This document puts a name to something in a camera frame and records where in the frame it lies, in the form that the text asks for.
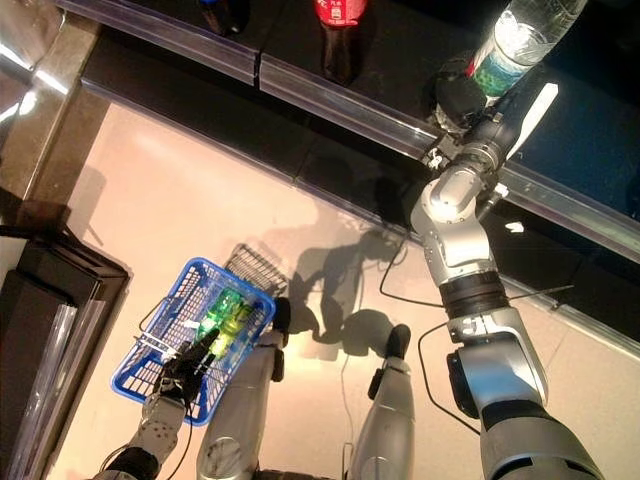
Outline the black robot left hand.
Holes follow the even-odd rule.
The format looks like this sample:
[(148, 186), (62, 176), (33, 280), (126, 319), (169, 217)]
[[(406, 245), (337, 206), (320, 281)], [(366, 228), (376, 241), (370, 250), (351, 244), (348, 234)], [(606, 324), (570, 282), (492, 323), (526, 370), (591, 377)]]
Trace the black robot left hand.
[(155, 381), (153, 393), (190, 406), (200, 391), (205, 373), (215, 359), (210, 349), (218, 336), (219, 330), (213, 328), (166, 362)]

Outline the silver black robot right hand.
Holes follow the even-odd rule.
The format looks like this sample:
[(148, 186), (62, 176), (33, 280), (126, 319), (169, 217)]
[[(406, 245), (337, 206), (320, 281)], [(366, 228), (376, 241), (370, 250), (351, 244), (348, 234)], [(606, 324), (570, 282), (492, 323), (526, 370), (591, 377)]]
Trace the silver black robot right hand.
[(494, 145), (510, 158), (542, 122), (559, 94), (535, 67), (496, 100), (470, 78), (467, 59), (451, 58), (435, 74), (431, 87), (432, 118), (459, 145)]

